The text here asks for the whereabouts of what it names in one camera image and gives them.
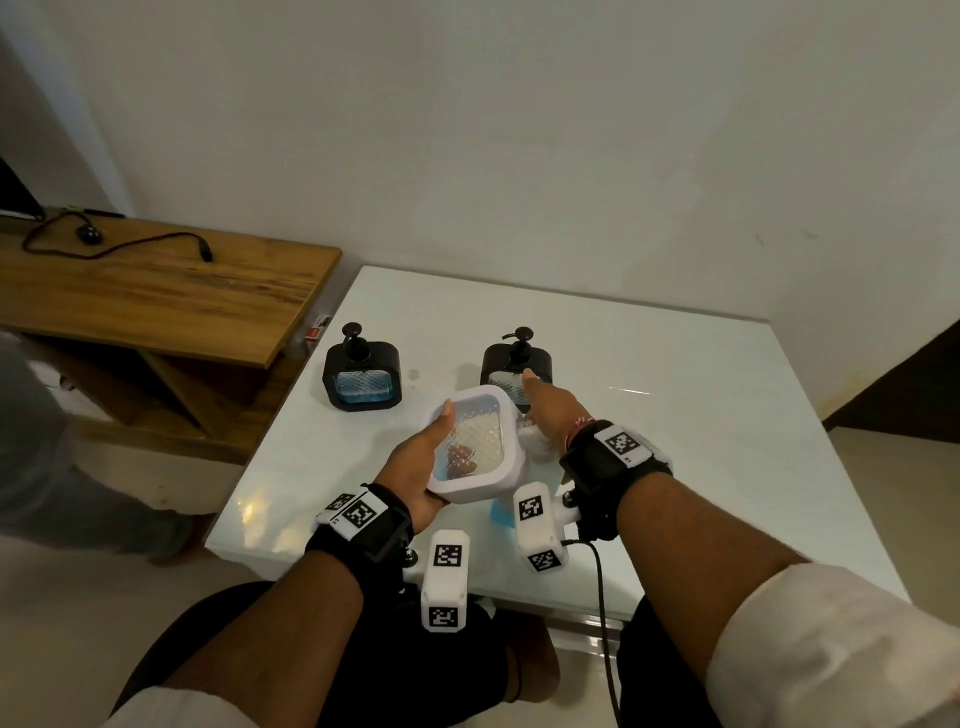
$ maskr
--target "table top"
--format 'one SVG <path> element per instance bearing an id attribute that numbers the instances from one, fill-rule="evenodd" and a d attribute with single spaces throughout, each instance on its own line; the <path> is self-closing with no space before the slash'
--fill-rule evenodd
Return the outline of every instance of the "table top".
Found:
<path id="1" fill-rule="evenodd" d="M 340 259 L 336 248 L 145 220 L 93 218 L 104 234 L 83 245 L 67 218 L 33 248 L 90 255 L 127 240 L 195 232 L 100 260 L 29 255 L 35 226 L 0 221 L 0 328 L 267 368 Z"/>
<path id="2" fill-rule="evenodd" d="M 399 349 L 397 407 L 349 414 L 327 399 L 325 354 L 350 321 Z M 278 578 L 302 554 L 314 516 L 374 478 L 428 408 L 478 385 L 486 348 L 519 326 L 553 356 L 558 386 L 651 439 L 693 490 L 811 559 L 906 597 L 768 325 L 372 267 L 350 289 L 207 546 Z M 535 479 L 558 485 L 561 470 L 534 466 Z M 572 546 L 565 569 L 534 575 L 519 561 L 513 529 L 491 521 L 489 501 L 445 508 L 415 544 L 427 547 L 438 528 L 469 534 L 472 593 L 597 613 L 588 549 Z M 628 619 L 643 590 L 619 540 L 597 545 L 610 616 Z"/>

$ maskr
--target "pants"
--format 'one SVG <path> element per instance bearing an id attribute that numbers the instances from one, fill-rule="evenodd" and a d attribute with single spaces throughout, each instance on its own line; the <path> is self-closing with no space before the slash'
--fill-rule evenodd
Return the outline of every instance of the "pants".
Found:
<path id="1" fill-rule="evenodd" d="M 0 336 L 0 534 L 162 558 L 192 528 L 190 516 L 156 511 L 77 468 L 60 406 L 18 345 Z"/>
<path id="2" fill-rule="evenodd" d="M 269 581 L 241 584 L 187 610 L 140 661 L 113 711 L 166 682 L 271 586 Z M 624 629 L 617 667 L 624 725 L 721 728 L 703 686 L 646 599 Z M 360 619 L 317 725 L 453 726 L 504 699 L 507 670 L 504 638 L 481 607 L 469 605 L 461 632 L 435 635 L 420 624 L 415 595 L 388 617 Z M 406 712 L 414 703 L 416 720 Z M 612 722 L 611 709 L 604 724 Z"/>

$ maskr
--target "forearm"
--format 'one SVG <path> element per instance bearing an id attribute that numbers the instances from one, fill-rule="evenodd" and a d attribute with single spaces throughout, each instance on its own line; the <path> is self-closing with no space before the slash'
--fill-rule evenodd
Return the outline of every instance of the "forearm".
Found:
<path id="1" fill-rule="evenodd" d="M 312 728 L 362 609 L 347 567 L 308 552 L 165 687 L 218 695 L 261 728 Z"/>
<path id="2" fill-rule="evenodd" d="M 617 527 L 657 617 L 701 681 L 747 597 L 806 562 L 664 473 L 647 475 L 627 491 Z"/>

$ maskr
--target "black cable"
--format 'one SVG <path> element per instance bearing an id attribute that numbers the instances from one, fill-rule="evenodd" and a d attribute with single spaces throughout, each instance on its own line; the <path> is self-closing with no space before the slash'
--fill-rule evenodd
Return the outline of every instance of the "black cable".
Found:
<path id="1" fill-rule="evenodd" d="M 96 228 L 96 226 L 90 222 L 90 218 L 88 218 L 82 212 L 76 212 L 74 210 L 66 210 L 65 212 L 62 212 L 61 214 L 57 215 L 57 217 L 51 218 L 50 220 L 47 220 L 45 223 L 41 223 L 40 225 L 36 226 L 33 230 L 31 230 L 27 234 L 27 236 L 23 238 L 23 243 L 21 243 L 20 245 L 20 247 L 23 249 L 23 252 L 29 253 L 31 255 L 54 255 L 56 257 L 68 257 L 73 260 L 99 260 L 102 257 L 107 257 L 111 253 L 116 253 L 119 250 L 122 250 L 124 248 L 129 248 L 130 246 L 133 246 L 133 245 L 142 245 L 143 243 L 155 243 L 157 242 L 157 240 L 169 240 L 170 238 L 174 238 L 174 237 L 192 237 L 197 240 L 197 246 L 200 250 L 200 258 L 205 263 L 213 262 L 213 251 L 210 250 L 210 244 L 207 243 L 204 238 L 200 237 L 195 232 L 167 232 L 167 233 L 164 233 L 163 235 L 154 235 L 153 237 L 144 237 L 144 238 L 141 238 L 140 240 L 128 240 L 126 243 L 120 243 L 119 245 L 114 245 L 112 248 L 107 248 L 106 250 L 100 251 L 99 253 L 94 253 L 93 255 L 82 255 L 80 253 L 69 253 L 67 251 L 58 251 L 58 250 L 49 250 L 49 249 L 35 250 L 30 247 L 31 243 L 33 243 L 42 232 L 44 232 L 47 228 L 49 228 L 54 223 L 57 223 L 60 220 L 63 220 L 64 218 L 67 218 L 67 217 L 79 217 L 90 227 L 94 229 Z"/>
<path id="2" fill-rule="evenodd" d="M 569 540 L 561 543 L 564 546 L 573 546 L 574 544 L 589 546 L 590 550 L 593 551 L 593 557 L 597 560 L 597 582 L 600 585 L 600 635 L 603 639 L 603 660 L 607 667 L 607 687 L 610 688 L 613 717 L 616 719 L 618 728 L 623 728 L 623 723 L 620 720 L 620 703 L 616 699 L 616 687 L 613 685 L 613 665 L 610 662 L 610 636 L 607 634 L 607 605 L 603 597 L 603 566 L 600 564 L 600 552 L 589 541 Z"/>

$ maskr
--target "black wrist strap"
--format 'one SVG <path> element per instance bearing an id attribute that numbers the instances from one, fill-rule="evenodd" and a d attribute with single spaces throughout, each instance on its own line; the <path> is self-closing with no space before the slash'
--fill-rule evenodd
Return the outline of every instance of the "black wrist strap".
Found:
<path id="1" fill-rule="evenodd" d="M 620 535 L 616 513 L 627 491 L 650 473 L 673 474 L 656 457 L 628 468 L 596 441 L 598 432 L 612 427 L 609 420 L 590 423 L 577 433 L 560 464 L 573 478 L 574 500 L 580 508 L 577 523 L 583 541 L 612 541 Z"/>
<path id="2" fill-rule="evenodd" d="M 364 522 L 350 540 L 333 525 L 321 525 L 305 551 L 323 551 L 347 567 L 363 592 L 364 610 L 372 611 L 393 606 L 403 590 L 403 564 L 414 532 L 410 511 L 398 496 L 376 483 L 365 489 L 385 503 L 387 509 Z M 351 524 L 361 522 L 364 508 L 356 504 L 362 501 L 363 493 L 343 506 L 336 518 L 352 515 Z"/>

